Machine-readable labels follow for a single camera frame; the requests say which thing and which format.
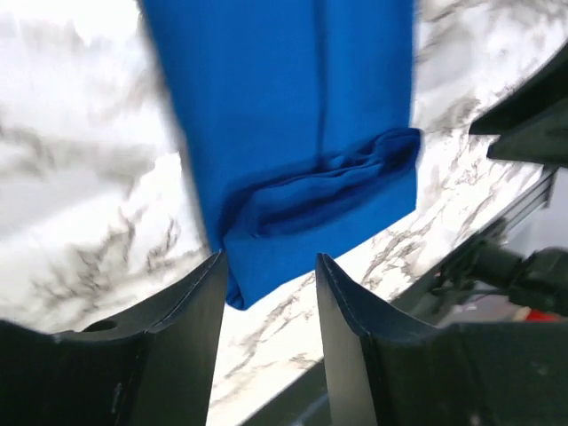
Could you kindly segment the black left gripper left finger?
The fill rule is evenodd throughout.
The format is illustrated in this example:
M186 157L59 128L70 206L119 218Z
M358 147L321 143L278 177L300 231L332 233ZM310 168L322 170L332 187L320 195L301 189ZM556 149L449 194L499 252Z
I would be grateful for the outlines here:
M225 307L227 261L81 332L1 324L4 425L202 425Z

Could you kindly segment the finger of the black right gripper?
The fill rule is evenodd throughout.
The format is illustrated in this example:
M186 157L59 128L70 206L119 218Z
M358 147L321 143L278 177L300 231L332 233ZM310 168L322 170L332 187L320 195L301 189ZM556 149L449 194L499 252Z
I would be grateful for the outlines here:
M567 97L567 58L554 57L507 98L479 116L472 135L501 135Z
M489 146L489 159L567 167L567 121L533 122L503 130Z

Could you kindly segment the blue t shirt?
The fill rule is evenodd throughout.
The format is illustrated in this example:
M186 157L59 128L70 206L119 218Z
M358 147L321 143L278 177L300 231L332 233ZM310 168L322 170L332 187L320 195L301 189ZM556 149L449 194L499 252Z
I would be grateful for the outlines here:
M412 1L145 1L226 301L411 213Z

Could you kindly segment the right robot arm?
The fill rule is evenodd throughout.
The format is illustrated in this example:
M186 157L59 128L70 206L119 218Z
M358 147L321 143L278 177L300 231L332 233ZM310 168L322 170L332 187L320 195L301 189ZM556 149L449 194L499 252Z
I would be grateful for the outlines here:
M492 161L567 167L567 48L504 100L479 116L469 134L495 136ZM567 315L567 250L543 248L522 259L496 246L479 254L477 279L513 304Z

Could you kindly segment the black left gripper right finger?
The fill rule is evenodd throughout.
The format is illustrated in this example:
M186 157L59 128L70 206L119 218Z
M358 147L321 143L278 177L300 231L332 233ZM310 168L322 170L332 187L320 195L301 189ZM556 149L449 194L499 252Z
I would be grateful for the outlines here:
M566 424L564 323L433 327L326 255L316 288L333 424Z

